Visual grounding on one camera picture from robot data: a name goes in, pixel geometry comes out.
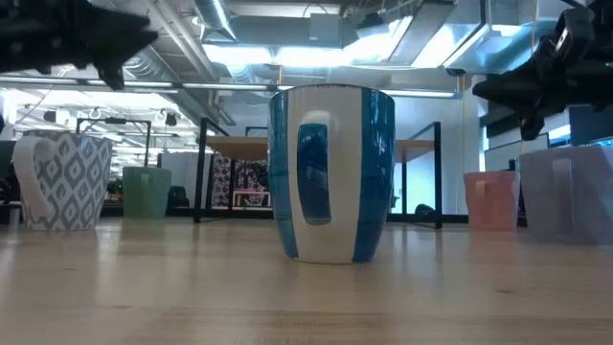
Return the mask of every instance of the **mug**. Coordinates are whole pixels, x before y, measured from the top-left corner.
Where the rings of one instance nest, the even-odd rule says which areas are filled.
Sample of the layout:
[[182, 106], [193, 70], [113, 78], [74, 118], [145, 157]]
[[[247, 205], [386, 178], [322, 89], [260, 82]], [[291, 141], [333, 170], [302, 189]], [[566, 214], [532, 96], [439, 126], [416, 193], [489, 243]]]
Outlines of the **mug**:
[[12, 160], [26, 226], [93, 229], [106, 194], [112, 142], [54, 130], [30, 130], [23, 135]]
[[613, 244], [613, 148], [519, 157], [529, 231], [542, 242]]
[[464, 183], [471, 230], [517, 229], [517, 172], [469, 172]]
[[166, 214], [172, 172], [161, 168], [124, 167], [124, 216], [158, 219]]
[[289, 258], [373, 259], [392, 197], [394, 116], [394, 100], [366, 87], [299, 86], [272, 98], [270, 193]]

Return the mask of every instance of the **table surface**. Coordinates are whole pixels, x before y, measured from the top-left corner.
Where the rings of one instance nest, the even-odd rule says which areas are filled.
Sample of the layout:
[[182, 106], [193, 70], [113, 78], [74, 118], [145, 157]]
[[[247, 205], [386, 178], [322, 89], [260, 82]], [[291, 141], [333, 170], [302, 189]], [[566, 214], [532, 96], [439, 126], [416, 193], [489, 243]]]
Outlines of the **table surface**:
[[0, 226], [8, 345], [609, 345], [613, 250], [388, 224], [370, 264], [302, 264], [271, 220]]
[[[268, 138], [264, 137], [207, 137], [207, 146], [234, 159], [268, 159]], [[396, 161], [401, 163], [416, 159], [434, 150], [432, 140], [396, 140]]]

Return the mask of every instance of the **green mug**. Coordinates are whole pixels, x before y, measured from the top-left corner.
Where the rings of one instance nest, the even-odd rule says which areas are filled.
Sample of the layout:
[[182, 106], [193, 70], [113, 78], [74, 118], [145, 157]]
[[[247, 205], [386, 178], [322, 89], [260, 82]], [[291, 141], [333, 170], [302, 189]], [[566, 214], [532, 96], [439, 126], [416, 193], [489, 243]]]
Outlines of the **green mug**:
[[172, 172], [168, 169], [124, 168], [124, 216], [158, 219], [166, 214]]

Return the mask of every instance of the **white mug with gray diamond pattern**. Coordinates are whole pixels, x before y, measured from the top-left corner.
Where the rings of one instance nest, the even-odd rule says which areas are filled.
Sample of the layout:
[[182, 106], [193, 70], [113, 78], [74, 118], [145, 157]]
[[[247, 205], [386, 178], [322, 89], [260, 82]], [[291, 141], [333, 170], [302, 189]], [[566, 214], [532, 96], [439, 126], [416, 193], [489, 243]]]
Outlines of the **white mug with gray diamond pattern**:
[[32, 230], [93, 229], [106, 193], [108, 139], [53, 130], [31, 130], [15, 145], [12, 160], [21, 188], [26, 226]]

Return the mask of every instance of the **blue and white striped mug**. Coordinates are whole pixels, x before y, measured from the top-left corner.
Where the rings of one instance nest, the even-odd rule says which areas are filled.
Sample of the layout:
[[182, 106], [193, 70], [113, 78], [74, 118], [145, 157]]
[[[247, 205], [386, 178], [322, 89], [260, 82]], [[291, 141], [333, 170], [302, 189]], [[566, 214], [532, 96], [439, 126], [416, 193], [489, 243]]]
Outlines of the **blue and white striped mug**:
[[285, 254], [325, 264], [373, 259], [390, 209], [394, 100], [320, 84], [270, 101], [270, 192]]

